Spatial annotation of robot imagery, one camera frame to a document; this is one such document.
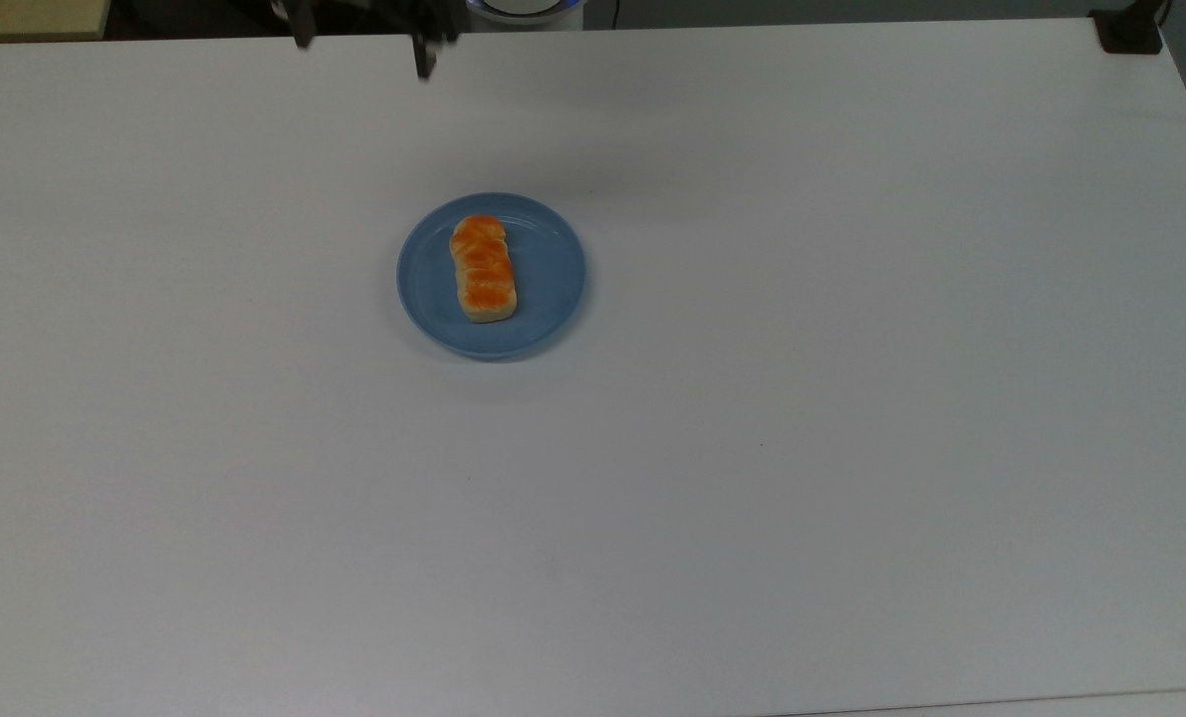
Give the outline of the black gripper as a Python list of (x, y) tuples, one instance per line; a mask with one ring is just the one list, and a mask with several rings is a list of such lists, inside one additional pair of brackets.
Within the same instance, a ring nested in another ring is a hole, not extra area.
[(324, 36), (404, 36), (413, 40), (416, 77), (428, 82), (439, 45), (464, 33), (463, 1), (274, 1), (270, 12), (283, 20), (307, 51)]

